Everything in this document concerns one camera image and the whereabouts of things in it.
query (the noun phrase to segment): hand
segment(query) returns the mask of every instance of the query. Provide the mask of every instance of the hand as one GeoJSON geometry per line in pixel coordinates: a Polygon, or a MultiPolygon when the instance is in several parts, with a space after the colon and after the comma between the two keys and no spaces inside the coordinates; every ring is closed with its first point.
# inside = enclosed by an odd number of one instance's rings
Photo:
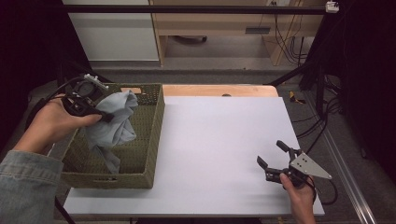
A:
{"type": "Polygon", "coordinates": [[[295,188],[285,174],[280,175],[280,181],[289,194],[290,209],[296,222],[299,224],[316,223],[313,211],[313,190],[306,184],[300,189],[295,188]]]}
{"type": "Polygon", "coordinates": [[[62,140],[79,127],[93,125],[101,117],[71,116],[64,109],[60,98],[53,99],[38,111],[14,149],[47,155],[47,146],[62,140]]]}

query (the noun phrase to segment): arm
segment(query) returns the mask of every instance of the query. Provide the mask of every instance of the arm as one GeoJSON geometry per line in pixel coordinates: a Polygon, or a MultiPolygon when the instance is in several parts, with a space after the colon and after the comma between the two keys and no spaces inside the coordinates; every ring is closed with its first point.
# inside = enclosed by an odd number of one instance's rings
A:
{"type": "Polygon", "coordinates": [[[313,211],[313,192],[310,187],[304,185],[296,189],[285,174],[280,175],[280,181],[290,197],[291,213],[298,224],[316,223],[313,211]]]}
{"type": "Polygon", "coordinates": [[[48,146],[100,115],[70,116],[60,99],[47,103],[0,164],[0,223],[50,223],[63,164],[48,146]]]}

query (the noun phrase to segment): person's right hand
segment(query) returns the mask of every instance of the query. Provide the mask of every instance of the person's right hand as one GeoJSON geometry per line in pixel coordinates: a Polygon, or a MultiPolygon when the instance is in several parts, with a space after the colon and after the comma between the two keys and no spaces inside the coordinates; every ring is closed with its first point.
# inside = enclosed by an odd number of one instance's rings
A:
{"type": "Polygon", "coordinates": [[[300,189],[295,188],[285,174],[280,175],[280,181],[289,194],[290,209],[296,222],[299,224],[316,223],[313,210],[313,190],[306,184],[300,189]]]}

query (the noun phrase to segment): crumpled cloth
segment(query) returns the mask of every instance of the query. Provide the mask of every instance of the crumpled cloth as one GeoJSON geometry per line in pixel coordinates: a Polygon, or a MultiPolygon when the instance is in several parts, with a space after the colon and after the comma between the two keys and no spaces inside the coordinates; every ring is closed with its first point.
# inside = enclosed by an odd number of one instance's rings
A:
{"type": "Polygon", "coordinates": [[[102,157],[111,174],[120,171],[120,159],[111,148],[136,138],[134,128],[129,121],[137,108],[137,98],[132,91],[116,92],[103,99],[96,109],[114,115],[113,120],[97,122],[85,127],[85,135],[91,152],[102,157]]]}

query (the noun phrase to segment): person's left hand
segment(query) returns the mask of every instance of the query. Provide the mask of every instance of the person's left hand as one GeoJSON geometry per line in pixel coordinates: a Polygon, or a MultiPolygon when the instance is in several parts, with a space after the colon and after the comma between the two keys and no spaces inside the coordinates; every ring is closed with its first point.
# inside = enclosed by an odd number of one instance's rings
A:
{"type": "Polygon", "coordinates": [[[53,99],[38,111],[14,149],[46,155],[47,146],[62,140],[77,128],[93,125],[101,117],[101,115],[71,116],[64,109],[60,98],[53,99]]]}

